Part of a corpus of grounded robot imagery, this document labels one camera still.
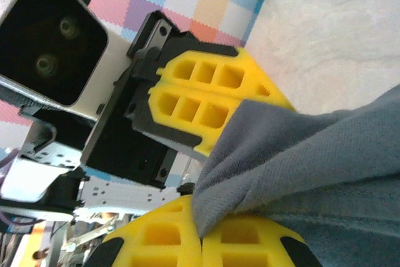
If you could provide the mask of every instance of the purple cable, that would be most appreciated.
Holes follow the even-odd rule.
[[[14,161],[15,157],[18,155],[18,152],[19,152],[18,149],[14,149],[4,159],[2,159],[0,161],[0,170],[3,174],[3,176],[0,178],[0,187],[3,185],[4,179],[6,178],[8,171],[10,170],[11,166],[13,165],[13,161]],[[44,221],[44,220],[39,219],[39,220],[26,222],[26,223],[17,222],[17,221],[8,219],[8,217],[3,212],[0,212],[0,220],[9,226],[32,226],[32,225],[35,225],[37,223]]]

